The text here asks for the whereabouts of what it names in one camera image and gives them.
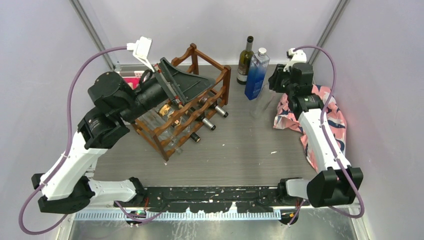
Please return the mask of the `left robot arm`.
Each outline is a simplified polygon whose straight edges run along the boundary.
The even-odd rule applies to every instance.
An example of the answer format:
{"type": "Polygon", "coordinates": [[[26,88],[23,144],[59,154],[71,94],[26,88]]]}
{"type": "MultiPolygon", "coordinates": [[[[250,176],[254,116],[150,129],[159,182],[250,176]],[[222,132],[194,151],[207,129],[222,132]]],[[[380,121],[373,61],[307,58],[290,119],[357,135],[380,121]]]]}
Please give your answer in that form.
{"type": "Polygon", "coordinates": [[[41,187],[40,211],[68,215],[94,204],[141,206],[146,193],[138,178],[98,181],[89,179],[87,170],[130,131],[126,123],[167,100],[187,104],[214,84],[213,78],[181,71],[166,58],[145,70],[135,88],[115,71],[101,74],[87,91],[94,107],[78,123],[65,160],[31,178],[34,187],[41,187]]]}

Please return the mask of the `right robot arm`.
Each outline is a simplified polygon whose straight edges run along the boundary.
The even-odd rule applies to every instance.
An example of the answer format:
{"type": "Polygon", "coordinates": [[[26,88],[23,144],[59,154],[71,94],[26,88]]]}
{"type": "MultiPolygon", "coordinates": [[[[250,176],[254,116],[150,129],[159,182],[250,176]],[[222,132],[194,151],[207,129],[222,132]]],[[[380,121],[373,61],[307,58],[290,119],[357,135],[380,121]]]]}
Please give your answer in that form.
{"type": "Polygon", "coordinates": [[[299,122],[313,151],[318,174],[311,180],[282,179],[277,198],[283,205],[291,205],[302,198],[316,208],[352,204],[363,181],[363,172],[352,167],[336,141],[325,115],[322,99],[313,93],[313,67],[304,62],[277,64],[268,79],[269,88],[284,93],[288,108],[299,122]]]}

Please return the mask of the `dark green wine bottle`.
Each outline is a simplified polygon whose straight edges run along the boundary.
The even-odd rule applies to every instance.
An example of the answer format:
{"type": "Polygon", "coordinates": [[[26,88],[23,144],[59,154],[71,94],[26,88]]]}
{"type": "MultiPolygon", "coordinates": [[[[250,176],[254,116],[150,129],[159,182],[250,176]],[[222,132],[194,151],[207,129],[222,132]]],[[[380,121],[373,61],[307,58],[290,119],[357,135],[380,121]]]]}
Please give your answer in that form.
{"type": "MultiPolygon", "coordinates": [[[[207,102],[208,98],[207,97],[202,97],[199,100],[200,104],[205,104],[207,102]]],[[[227,118],[229,113],[227,111],[225,111],[222,107],[220,107],[218,105],[218,101],[214,101],[209,107],[209,109],[211,110],[215,110],[218,114],[220,114],[223,118],[227,118]]]]}

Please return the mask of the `brown wooden wine rack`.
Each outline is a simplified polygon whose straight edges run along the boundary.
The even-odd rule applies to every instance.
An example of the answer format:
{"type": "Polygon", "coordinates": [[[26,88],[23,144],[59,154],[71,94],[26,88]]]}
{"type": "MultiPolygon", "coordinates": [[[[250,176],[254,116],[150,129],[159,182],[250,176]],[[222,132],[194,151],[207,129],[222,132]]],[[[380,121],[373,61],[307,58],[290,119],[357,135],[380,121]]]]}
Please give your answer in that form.
{"type": "Polygon", "coordinates": [[[205,113],[205,116],[210,120],[211,117],[218,114],[214,109],[209,109],[209,106],[214,101],[217,101],[220,107],[228,104],[231,68],[228,65],[222,65],[216,62],[214,59],[198,50],[194,43],[190,44],[183,56],[175,57],[171,61],[171,64],[177,67],[187,58],[191,58],[191,65],[186,70],[186,73],[199,75],[199,58],[202,58],[213,67],[217,68],[220,71],[220,75],[215,79],[215,85],[189,103],[175,104],[170,100],[162,101],[153,110],[163,119],[163,123],[154,130],[149,129],[149,127],[138,119],[132,124],[134,130],[161,155],[165,162],[169,161],[169,158],[175,154],[175,151],[164,150],[164,147],[170,142],[170,138],[159,141],[158,136],[162,132],[165,130],[172,131],[176,139],[176,145],[180,148],[189,139],[199,142],[201,138],[196,132],[201,127],[206,126],[202,122],[196,120],[197,116],[201,113],[205,113]],[[199,103],[199,100],[203,97],[208,98],[205,104],[199,103]]]}

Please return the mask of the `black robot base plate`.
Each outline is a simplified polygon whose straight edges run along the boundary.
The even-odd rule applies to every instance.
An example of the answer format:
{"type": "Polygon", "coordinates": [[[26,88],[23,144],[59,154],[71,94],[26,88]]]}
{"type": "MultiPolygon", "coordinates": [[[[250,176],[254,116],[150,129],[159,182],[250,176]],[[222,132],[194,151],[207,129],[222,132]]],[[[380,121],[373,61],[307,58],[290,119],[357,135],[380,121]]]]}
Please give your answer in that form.
{"type": "Polygon", "coordinates": [[[147,187],[122,207],[142,207],[159,213],[226,213],[235,205],[237,213],[269,213],[273,208],[299,206],[302,199],[286,195],[278,186],[184,186],[147,187]]]}

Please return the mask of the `clear slim glass bottle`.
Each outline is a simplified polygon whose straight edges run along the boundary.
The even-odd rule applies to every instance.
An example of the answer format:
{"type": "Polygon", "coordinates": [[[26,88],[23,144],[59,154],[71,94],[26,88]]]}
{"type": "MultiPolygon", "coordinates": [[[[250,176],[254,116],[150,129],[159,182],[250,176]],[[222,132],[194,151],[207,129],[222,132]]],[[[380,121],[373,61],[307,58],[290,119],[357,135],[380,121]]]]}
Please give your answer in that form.
{"type": "MultiPolygon", "coordinates": [[[[156,129],[157,127],[161,127],[163,123],[163,119],[154,110],[150,110],[146,112],[145,114],[140,116],[138,120],[143,122],[152,131],[156,129]]],[[[183,150],[179,146],[177,146],[177,140],[174,137],[172,131],[166,129],[164,132],[162,132],[158,136],[159,141],[164,141],[164,140],[167,140],[168,138],[170,138],[170,142],[168,143],[168,145],[163,147],[164,150],[165,151],[174,150],[175,153],[181,154],[183,150]]]]}

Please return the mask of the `dark wine bottle cream label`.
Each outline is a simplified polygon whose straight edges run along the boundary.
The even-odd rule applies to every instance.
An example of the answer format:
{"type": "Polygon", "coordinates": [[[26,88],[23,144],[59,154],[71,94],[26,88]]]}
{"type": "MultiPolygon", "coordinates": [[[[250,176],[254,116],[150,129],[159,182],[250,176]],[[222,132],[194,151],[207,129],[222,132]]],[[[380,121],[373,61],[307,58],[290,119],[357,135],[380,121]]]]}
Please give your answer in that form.
{"type": "Polygon", "coordinates": [[[204,112],[200,113],[197,117],[196,120],[198,122],[203,123],[204,126],[206,126],[208,129],[210,129],[211,131],[214,131],[216,129],[216,125],[213,124],[207,117],[206,114],[204,112]]]}

